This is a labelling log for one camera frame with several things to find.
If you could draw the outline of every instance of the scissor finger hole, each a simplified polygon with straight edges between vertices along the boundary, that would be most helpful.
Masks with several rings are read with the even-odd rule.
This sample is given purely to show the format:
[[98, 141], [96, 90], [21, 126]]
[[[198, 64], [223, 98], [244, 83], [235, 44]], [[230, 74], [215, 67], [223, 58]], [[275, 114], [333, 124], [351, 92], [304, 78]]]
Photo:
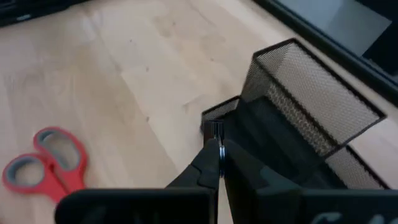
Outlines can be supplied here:
[[22, 157], [10, 164], [7, 180], [18, 186], [29, 187], [39, 184], [44, 178], [44, 166], [34, 157]]
[[63, 169], [72, 170], [78, 165], [80, 154], [66, 135], [58, 131], [47, 131], [41, 135], [40, 143], [56, 158]]

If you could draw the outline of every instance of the black frame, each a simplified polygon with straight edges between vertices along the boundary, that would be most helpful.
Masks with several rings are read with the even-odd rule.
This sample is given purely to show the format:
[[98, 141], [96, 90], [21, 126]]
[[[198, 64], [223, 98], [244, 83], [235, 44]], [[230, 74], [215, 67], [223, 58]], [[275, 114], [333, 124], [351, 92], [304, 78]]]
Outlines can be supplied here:
[[355, 77], [398, 106], [398, 83], [276, 0], [253, 0]]

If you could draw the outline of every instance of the mesh pencil holder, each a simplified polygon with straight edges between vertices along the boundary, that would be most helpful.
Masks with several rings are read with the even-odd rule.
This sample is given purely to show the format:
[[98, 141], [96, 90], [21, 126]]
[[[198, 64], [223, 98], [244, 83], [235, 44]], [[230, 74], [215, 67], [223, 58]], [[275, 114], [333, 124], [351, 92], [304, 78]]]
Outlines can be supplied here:
[[243, 90], [202, 113], [278, 173], [313, 188], [385, 189], [347, 144], [386, 116], [299, 41], [254, 53]]

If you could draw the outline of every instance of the wooden floor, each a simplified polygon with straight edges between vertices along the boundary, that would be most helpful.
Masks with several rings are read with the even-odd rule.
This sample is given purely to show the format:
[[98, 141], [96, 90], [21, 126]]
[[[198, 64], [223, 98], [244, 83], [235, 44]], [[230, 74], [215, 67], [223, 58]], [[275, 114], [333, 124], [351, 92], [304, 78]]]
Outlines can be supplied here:
[[[1, 28], [0, 168], [56, 125], [84, 142], [88, 187], [164, 187], [202, 147], [200, 113], [240, 93], [253, 52], [293, 36], [250, 0], [93, 0]], [[398, 187], [396, 109], [316, 53], [389, 113], [352, 145], [386, 146], [369, 163]], [[0, 198], [0, 223], [53, 223], [47, 197]], [[224, 188], [219, 210], [231, 223]]]

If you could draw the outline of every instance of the scissors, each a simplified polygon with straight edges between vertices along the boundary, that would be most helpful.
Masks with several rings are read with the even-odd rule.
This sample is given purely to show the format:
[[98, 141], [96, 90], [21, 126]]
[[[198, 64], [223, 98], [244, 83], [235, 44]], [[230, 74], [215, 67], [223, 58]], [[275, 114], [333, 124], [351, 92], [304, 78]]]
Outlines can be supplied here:
[[[44, 141], [53, 134], [73, 144], [74, 150], [78, 153], [78, 162], [75, 166], [69, 167], [65, 160]], [[33, 145], [39, 153], [20, 155], [4, 168], [2, 181], [9, 190], [22, 194], [45, 194], [59, 203], [68, 194], [85, 188], [83, 176], [87, 155], [83, 144], [73, 134], [58, 127], [47, 127], [35, 134]], [[43, 173], [41, 180], [36, 184], [18, 183], [16, 179], [18, 169], [30, 163], [41, 165]]]

